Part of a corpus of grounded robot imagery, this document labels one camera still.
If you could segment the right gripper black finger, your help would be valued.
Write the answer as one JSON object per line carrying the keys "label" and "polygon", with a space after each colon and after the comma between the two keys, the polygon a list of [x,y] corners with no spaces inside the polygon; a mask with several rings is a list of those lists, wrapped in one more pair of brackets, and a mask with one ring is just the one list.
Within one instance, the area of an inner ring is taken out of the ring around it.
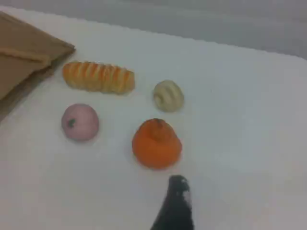
{"label": "right gripper black finger", "polygon": [[169,177],[166,196],[151,229],[194,229],[190,186],[184,176],[172,175]]}

